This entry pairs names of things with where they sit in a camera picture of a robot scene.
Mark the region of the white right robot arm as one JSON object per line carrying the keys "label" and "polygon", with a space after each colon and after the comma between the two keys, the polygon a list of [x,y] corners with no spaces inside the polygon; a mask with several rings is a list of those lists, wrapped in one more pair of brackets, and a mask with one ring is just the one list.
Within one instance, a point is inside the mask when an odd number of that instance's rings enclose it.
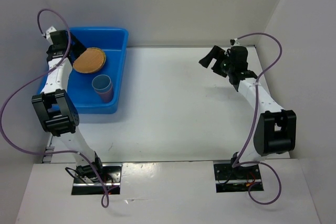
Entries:
{"label": "white right robot arm", "polygon": [[233,45],[227,50],[214,46],[199,61],[204,68],[211,66],[213,73],[229,79],[229,83],[255,110],[253,131],[243,151],[233,155],[227,168],[216,164],[215,177],[226,184],[230,179],[248,178],[253,168],[271,154],[292,151],[296,143],[297,116],[280,106],[259,83],[257,75],[248,68],[248,50]]}

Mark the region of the green-rimmed bamboo tray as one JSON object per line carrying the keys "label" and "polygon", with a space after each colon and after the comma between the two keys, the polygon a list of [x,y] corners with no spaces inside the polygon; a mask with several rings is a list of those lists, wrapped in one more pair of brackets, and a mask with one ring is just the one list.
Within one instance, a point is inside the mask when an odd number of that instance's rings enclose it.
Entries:
{"label": "green-rimmed bamboo tray", "polygon": [[107,59],[105,52],[102,49],[96,47],[89,48],[89,52],[91,60],[89,73],[100,71],[105,65]]}

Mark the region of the brown woven bamboo tray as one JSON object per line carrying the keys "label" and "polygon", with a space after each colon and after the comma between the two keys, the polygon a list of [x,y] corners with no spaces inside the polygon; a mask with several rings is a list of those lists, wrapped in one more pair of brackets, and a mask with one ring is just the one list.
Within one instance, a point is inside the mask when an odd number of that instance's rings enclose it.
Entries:
{"label": "brown woven bamboo tray", "polygon": [[73,68],[79,73],[89,74],[90,63],[90,52],[89,48],[87,48],[86,51],[82,53],[80,57],[73,63]]}

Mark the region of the blue plastic cup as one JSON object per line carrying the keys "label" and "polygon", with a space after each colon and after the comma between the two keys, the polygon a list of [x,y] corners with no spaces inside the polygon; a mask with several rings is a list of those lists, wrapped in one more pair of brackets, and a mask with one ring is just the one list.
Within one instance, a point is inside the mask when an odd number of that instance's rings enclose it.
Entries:
{"label": "blue plastic cup", "polygon": [[91,84],[97,93],[106,93],[112,88],[112,81],[106,74],[94,77]]}

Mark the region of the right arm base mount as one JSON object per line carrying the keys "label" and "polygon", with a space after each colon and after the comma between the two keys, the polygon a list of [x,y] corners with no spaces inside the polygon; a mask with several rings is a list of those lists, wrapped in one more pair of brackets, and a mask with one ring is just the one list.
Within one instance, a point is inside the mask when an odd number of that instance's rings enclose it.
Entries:
{"label": "right arm base mount", "polygon": [[214,176],[217,193],[263,191],[258,165],[232,168],[228,161],[214,162]]}

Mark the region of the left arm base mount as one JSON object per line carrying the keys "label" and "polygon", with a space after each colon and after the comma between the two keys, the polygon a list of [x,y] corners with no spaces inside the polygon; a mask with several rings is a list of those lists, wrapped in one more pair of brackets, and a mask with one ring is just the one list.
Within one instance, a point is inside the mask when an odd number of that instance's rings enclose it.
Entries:
{"label": "left arm base mount", "polygon": [[[65,170],[73,178],[71,194],[79,195],[103,195],[104,190],[99,181],[90,180],[88,177],[80,177],[73,168],[66,167]],[[121,184],[121,163],[103,163],[102,164],[102,180],[106,186],[109,195],[120,194]]]}

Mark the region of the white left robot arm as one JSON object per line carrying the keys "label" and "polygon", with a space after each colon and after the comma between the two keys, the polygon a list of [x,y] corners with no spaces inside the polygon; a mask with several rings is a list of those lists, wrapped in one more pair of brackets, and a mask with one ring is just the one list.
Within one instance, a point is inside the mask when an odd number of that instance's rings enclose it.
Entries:
{"label": "white left robot arm", "polygon": [[79,114],[67,93],[72,60],[86,48],[66,30],[50,27],[45,37],[50,43],[47,63],[51,72],[40,94],[32,97],[33,107],[44,131],[73,151],[77,178],[83,183],[97,183],[103,179],[105,170],[79,130]]}

